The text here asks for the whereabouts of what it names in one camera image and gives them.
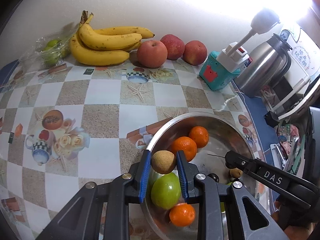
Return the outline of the red apple right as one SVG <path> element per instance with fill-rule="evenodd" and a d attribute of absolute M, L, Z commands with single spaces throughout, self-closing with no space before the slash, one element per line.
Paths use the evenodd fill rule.
<path fill-rule="evenodd" d="M 182 59 L 193 66 L 204 63 L 207 58 L 206 46 L 197 40 L 188 42 L 185 45 Z"/>

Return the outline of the red apple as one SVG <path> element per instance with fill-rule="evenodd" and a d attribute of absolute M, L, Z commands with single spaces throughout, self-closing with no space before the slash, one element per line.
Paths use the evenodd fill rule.
<path fill-rule="evenodd" d="M 207 58 L 206 46 L 197 40 L 188 42 L 185 45 L 182 59 L 193 66 L 204 63 Z"/>
<path fill-rule="evenodd" d="M 163 36 L 160 41 L 166 46 L 168 55 L 167 59 L 177 60 L 179 59 L 185 50 L 184 42 L 175 35 L 167 34 Z"/>
<path fill-rule="evenodd" d="M 166 46 L 157 40 L 143 42 L 137 50 L 137 60 L 140 64 L 149 68 L 160 67 L 167 59 Z"/>

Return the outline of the stainless steel bowl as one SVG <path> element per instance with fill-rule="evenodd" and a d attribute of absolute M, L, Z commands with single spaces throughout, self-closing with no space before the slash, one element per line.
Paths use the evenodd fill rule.
<path fill-rule="evenodd" d="M 197 165 L 199 171 L 205 175 L 214 173 L 221 184 L 231 182 L 229 169 L 225 166 L 224 156 L 228 151 L 235 151 L 247 158 L 253 158 L 250 145 L 240 131 L 230 122 L 206 112 L 191 112 L 179 115 L 166 122 L 153 136 L 147 150 L 155 153 L 168 150 L 171 143 L 182 136 L 188 136 L 195 126 L 204 127 L 209 134 L 208 144 L 198 150 L 191 163 Z M 151 201 L 151 189 L 161 174 L 150 171 L 148 189 L 142 211 L 152 230 L 160 239 L 196 239 L 197 221 L 190 226 L 179 228 L 171 224 L 169 212 L 157 207 Z"/>

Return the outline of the stainless steel thermos jug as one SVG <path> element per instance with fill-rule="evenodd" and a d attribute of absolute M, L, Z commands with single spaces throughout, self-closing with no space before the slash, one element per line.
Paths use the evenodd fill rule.
<path fill-rule="evenodd" d="M 234 79 L 237 87 L 248 97 L 256 96 L 265 85 L 274 87 L 291 67 L 292 47 L 279 35 L 254 48 L 249 54 L 252 62 Z"/>

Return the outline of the teal toy box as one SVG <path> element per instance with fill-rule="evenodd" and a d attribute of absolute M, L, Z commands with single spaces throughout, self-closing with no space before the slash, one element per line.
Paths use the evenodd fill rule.
<path fill-rule="evenodd" d="M 218 51 L 212 51 L 203 64 L 199 76 L 205 81 L 211 90 L 225 88 L 234 78 L 240 74 L 240 68 L 230 73 L 217 60 Z"/>

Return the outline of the small brown longan in bowl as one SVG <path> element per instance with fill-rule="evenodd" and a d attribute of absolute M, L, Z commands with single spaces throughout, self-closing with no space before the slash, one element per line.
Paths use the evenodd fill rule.
<path fill-rule="evenodd" d="M 243 172 L 238 168 L 233 168 L 233 169 L 230 169 L 229 174 L 232 178 L 239 179 L 242 176 Z"/>

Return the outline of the clear box of green fruits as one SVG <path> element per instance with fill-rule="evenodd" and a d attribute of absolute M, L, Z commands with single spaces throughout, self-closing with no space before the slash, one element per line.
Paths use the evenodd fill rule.
<path fill-rule="evenodd" d="M 25 72 L 35 72 L 63 64 L 71 50 L 69 41 L 76 27 L 39 38 L 18 59 Z"/>

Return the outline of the red apple middle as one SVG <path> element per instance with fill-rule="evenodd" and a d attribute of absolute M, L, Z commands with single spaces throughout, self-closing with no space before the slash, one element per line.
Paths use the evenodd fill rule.
<path fill-rule="evenodd" d="M 184 42 L 175 35 L 167 34 L 163 36 L 160 41 L 166 46 L 168 55 L 167 59 L 177 60 L 179 59 L 185 50 Z"/>

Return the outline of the large green fruit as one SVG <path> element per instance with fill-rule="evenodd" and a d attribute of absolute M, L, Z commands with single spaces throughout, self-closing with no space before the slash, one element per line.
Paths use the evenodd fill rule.
<path fill-rule="evenodd" d="M 154 205 L 165 210 L 174 207 L 181 196 L 180 181 L 174 173 L 158 178 L 151 189 L 151 200 Z"/>
<path fill-rule="evenodd" d="M 225 212 L 225 204 L 224 204 L 224 202 L 220 203 L 220 207 L 221 207 L 221 212 L 224 213 Z"/>

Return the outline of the orange tangerine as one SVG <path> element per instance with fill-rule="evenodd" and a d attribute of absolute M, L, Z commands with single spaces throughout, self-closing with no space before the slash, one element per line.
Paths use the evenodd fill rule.
<path fill-rule="evenodd" d="M 183 151 L 187 161 L 192 161 L 197 154 L 197 145 L 190 137 L 179 137 L 170 145 L 170 151 L 176 154 Z"/>
<path fill-rule="evenodd" d="M 209 133 L 202 126 L 195 126 L 189 132 L 189 138 L 195 141 L 198 148 L 203 148 L 208 144 Z"/>
<path fill-rule="evenodd" d="M 195 209 L 192 205 L 187 203 L 180 203 L 174 206 L 169 213 L 171 223 L 178 227 L 191 225 L 195 220 L 195 217 Z"/>

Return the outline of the brown longan fruit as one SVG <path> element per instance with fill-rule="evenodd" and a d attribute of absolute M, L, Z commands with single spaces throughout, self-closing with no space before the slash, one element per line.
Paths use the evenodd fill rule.
<path fill-rule="evenodd" d="M 160 174 L 169 174 L 176 166 L 176 157 L 167 150 L 157 151 L 151 158 L 151 166 Z"/>

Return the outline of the yellow banana bunch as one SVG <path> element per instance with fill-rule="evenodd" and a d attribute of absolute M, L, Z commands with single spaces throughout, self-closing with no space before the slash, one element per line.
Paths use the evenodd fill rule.
<path fill-rule="evenodd" d="M 142 39 L 155 35 L 149 29 L 119 26 L 93 29 L 93 14 L 83 11 L 79 27 L 69 41 L 71 54 L 81 64 L 88 66 L 118 65 L 130 57 L 130 52 L 140 47 Z"/>

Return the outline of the dark cherry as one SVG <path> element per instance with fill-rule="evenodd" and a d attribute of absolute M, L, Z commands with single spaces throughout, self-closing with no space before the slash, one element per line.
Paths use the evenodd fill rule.
<path fill-rule="evenodd" d="M 210 173 L 210 174 L 208 174 L 208 176 L 210 178 L 212 178 L 217 183 L 220 181 L 219 176 L 217 174 L 215 174 L 215 173 Z"/>

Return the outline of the patterned vinyl tablecloth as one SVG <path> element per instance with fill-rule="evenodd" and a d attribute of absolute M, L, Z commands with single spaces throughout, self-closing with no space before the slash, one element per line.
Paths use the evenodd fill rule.
<path fill-rule="evenodd" d="M 200 79 L 199 67 L 183 60 L 148 69 L 147 81 L 129 79 L 130 62 L 84 67 L 72 57 L 66 69 L 18 75 L 14 61 L 1 69 L 1 212 L 18 239 L 35 239 L 88 181 L 106 183 L 140 158 L 142 132 L 158 121 L 208 112 L 232 123 L 254 155 L 269 159 L 267 137 L 256 133 L 265 109 L 232 85 L 216 92 Z"/>

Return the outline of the red apple front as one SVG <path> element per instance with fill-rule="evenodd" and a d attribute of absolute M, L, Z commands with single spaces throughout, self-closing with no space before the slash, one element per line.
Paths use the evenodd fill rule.
<path fill-rule="evenodd" d="M 143 42 L 137 50 L 137 60 L 140 64 L 149 68 L 160 67 L 167 59 L 166 46 L 157 40 Z"/>

